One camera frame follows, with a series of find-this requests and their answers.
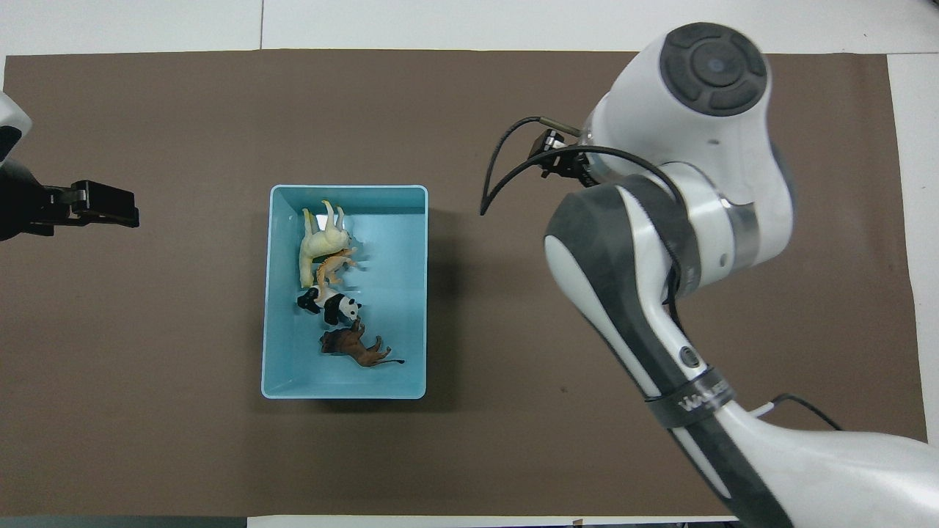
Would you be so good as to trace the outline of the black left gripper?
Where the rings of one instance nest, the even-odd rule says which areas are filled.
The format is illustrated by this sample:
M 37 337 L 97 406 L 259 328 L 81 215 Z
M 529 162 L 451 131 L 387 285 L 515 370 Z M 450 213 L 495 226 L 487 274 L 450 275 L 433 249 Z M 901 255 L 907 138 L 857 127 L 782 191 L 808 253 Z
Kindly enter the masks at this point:
M 76 193 L 73 225 L 116 224 L 140 227 L 134 193 L 111 185 L 80 180 L 71 184 Z M 60 202 L 63 189 L 43 186 L 26 168 L 13 159 L 1 168 L 1 241 L 20 234 L 53 236 L 56 225 L 67 224 L 70 206 Z

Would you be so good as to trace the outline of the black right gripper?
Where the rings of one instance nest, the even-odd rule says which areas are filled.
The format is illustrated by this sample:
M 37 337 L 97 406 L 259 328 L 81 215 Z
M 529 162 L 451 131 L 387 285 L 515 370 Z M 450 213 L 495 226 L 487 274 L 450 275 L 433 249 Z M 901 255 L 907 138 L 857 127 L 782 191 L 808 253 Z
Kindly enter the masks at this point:
M 531 144 L 527 157 L 533 158 L 543 153 L 552 153 L 560 148 L 568 147 L 566 137 L 556 129 L 547 129 Z M 548 178 L 551 174 L 574 178 L 584 187 L 598 185 L 596 178 L 591 177 L 591 165 L 584 153 L 561 153 L 551 159 L 539 161 L 540 176 Z

